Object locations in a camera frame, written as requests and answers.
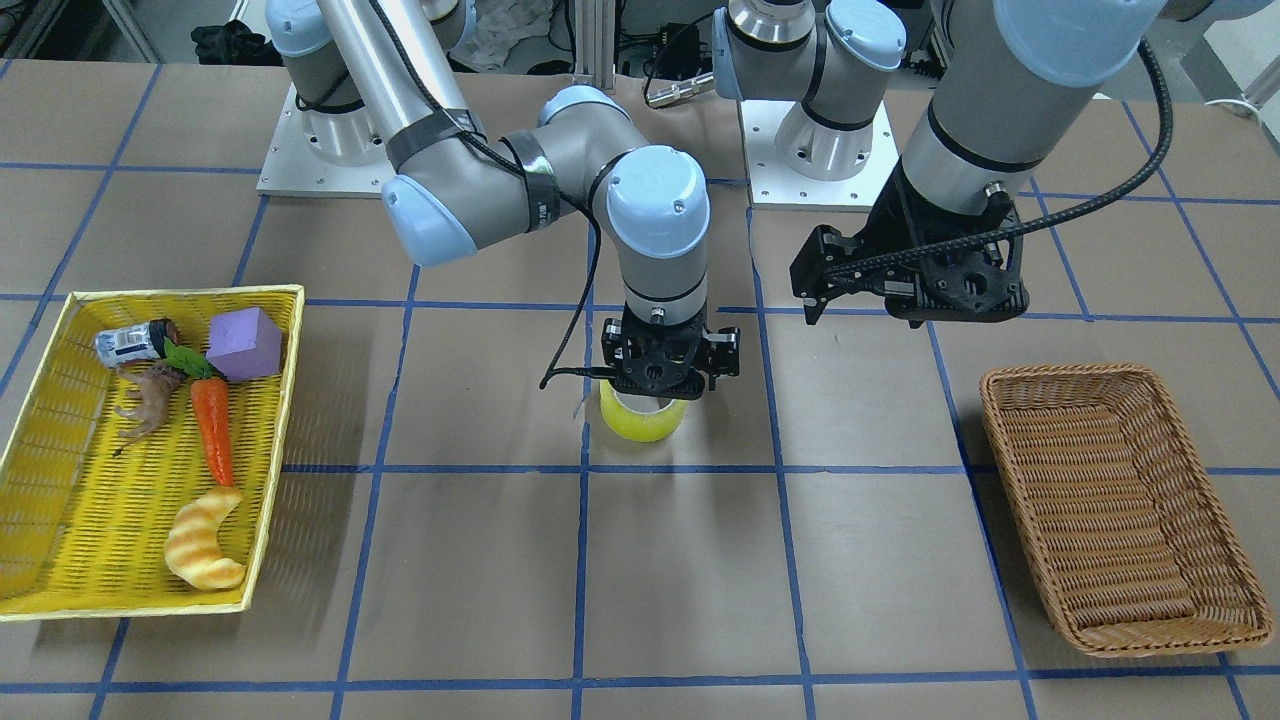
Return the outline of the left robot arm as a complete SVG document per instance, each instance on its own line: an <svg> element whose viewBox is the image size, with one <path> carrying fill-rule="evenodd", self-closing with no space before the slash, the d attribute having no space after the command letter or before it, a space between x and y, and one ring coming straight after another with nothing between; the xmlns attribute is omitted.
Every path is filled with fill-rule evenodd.
<svg viewBox="0 0 1280 720"><path fill-rule="evenodd" d="M897 3L731 1L714 14L717 92L790 101L781 143L814 179L852 170L906 51ZM818 225L788 274L808 324L845 295L874 293L911 325L1005 322L1029 304L1023 237L1106 208L1143 184L1172 143L1167 83L1146 41L1157 19L1235 20L1261 1L933 1L950 58L864 227ZM1134 176L1030 222L1014 199L1094 94L1138 56L1158 141Z"/></svg>

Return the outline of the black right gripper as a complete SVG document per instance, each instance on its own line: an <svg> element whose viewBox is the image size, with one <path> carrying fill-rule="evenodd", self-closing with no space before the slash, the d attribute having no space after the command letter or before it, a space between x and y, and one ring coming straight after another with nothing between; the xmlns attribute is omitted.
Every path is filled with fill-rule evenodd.
<svg viewBox="0 0 1280 720"><path fill-rule="evenodd" d="M710 332L707 311L678 324L641 320L626 309L602 331L604 378L622 395L699 400L717 380L740 373L742 333L736 325Z"/></svg>

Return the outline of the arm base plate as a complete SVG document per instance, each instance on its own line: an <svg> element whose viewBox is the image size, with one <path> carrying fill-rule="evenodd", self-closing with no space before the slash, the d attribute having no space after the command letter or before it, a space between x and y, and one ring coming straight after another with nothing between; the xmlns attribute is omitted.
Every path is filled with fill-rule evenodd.
<svg viewBox="0 0 1280 720"><path fill-rule="evenodd" d="M817 124L797 102L739 104L751 205L800 211L869 211L899 161L884 104L860 129Z"/></svg>
<svg viewBox="0 0 1280 720"><path fill-rule="evenodd" d="M259 173L268 196L376 199L394 177L383 137L366 109L330 114L298 108L296 87L285 95Z"/></svg>

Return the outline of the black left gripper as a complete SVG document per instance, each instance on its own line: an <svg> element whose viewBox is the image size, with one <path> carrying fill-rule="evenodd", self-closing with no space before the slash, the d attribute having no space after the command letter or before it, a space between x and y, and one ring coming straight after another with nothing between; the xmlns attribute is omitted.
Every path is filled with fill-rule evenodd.
<svg viewBox="0 0 1280 720"><path fill-rule="evenodd" d="M1019 222L1002 182L983 186L979 200L975 215L945 210L920 196L896 167L858 233L844 236L832 225L817 225L791 261L791 288L803 302L806 323L815 324L836 299L860 292L881 296L890 315L914 328L924 322L996 323L1020 316L1030 304L1021 278L1021 238L845 275L836 272L849 263L1006 229Z"/></svg>

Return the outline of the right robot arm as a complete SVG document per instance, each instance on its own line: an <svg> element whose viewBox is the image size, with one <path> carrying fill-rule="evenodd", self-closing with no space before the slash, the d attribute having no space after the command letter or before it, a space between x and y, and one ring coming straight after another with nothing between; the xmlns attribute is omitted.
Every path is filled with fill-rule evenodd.
<svg viewBox="0 0 1280 720"><path fill-rule="evenodd" d="M741 333L707 327L712 208L695 158L648 141L588 85L558 91L536 127L490 142L448 51L468 1L269 1L274 49L294 104L356 115L392 178L381 201L410 259L439 266L581 213L612 238L625 304L602 332L602 366L572 375L623 395L692 401L740 372Z"/></svg>

